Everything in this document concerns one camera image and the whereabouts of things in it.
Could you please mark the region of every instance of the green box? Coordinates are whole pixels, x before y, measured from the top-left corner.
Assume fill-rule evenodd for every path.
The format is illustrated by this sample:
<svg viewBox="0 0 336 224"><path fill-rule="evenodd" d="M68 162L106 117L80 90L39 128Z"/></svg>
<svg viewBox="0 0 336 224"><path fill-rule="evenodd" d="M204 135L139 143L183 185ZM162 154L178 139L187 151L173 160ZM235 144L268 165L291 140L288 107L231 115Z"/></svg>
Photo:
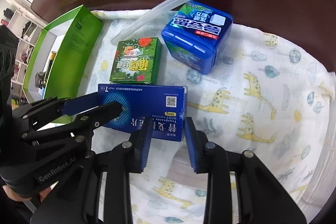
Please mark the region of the green box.
<svg viewBox="0 0 336 224"><path fill-rule="evenodd" d="M83 5L50 22L41 32L23 83L28 101L44 98L77 97L87 60L103 27L103 23ZM56 51L45 88L35 87L35 75L46 71L50 53ZM61 117L57 122L71 122Z"/></svg>
<svg viewBox="0 0 336 224"><path fill-rule="evenodd" d="M157 37L120 41L110 81L124 84L156 85L162 44Z"/></svg>

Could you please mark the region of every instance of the green floral box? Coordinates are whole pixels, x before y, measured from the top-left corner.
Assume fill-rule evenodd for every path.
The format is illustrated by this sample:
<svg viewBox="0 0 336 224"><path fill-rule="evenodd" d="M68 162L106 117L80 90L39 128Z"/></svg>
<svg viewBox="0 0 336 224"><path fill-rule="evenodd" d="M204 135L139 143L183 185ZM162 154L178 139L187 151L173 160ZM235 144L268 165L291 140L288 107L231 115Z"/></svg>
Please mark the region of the green floral box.
<svg viewBox="0 0 336 224"><path fill-rule="evenodd" d="M124 84L156 84L162 44L157 37L120 41L110 81Z"/></svg>

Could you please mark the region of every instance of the qr code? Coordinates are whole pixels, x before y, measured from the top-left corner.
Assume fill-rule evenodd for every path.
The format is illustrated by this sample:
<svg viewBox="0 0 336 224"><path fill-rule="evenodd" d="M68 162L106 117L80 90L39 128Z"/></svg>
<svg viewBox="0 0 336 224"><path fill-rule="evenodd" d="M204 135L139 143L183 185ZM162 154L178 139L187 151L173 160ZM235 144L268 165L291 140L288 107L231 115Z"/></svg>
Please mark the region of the qr code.
<svg viewBox="0 0 336 224"><path fill-rule="evenodd" d="M176 96L166 96L166 107L176 107L176 102Z"/></svg>

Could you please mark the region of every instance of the open green box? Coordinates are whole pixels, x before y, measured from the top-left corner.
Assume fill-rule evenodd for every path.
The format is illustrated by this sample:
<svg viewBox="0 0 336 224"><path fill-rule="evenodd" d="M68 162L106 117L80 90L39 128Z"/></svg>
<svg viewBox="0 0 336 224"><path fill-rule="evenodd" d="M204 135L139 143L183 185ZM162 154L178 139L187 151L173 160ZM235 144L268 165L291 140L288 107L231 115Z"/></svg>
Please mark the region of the open green box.
<svg viewBox="0 0 336 224"><path fill-rule="evenodd" d="M79 6L49 23L41 32L29 61L23 83L28 101L51 96L77 97L91 50L103 23L86 7ZM51 51L57 51L45 89L35 87L35 75L46 71ZM61 117L57 122L70 122Z"/></svg>

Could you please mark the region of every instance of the muslin cloth with giraffes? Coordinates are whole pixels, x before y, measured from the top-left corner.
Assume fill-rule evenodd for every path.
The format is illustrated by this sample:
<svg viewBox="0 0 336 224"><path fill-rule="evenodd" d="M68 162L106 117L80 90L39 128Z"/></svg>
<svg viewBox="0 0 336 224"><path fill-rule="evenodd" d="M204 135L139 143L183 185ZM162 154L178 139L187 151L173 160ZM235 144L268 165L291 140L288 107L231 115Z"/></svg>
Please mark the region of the muslin cloth with giraffes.
<svg viewBox="0 0 336 224"><path fill-rule="evenodd" d="M93 12L104 20L104 27L86 66L79 96L109 82L116 51L111 38L145 12ZM164 44L160 33L173 16L169 12L158 17L130 38L159 37ZM335 79L334 73L292 42L234 24L225 56L209 75L175 60L164 45L158 84L187 86L187 114L196 128L228 151L252 150L298 201L321 153ZM107 151L128 137L99 128L92 148L97 153ZM130 176L134 222L202 223L206 181L206 175L193 173L185 141L152 139L145 171ZM234 193L234 176L231 181ZM234 194L233 202L237 222Z"/></svg>

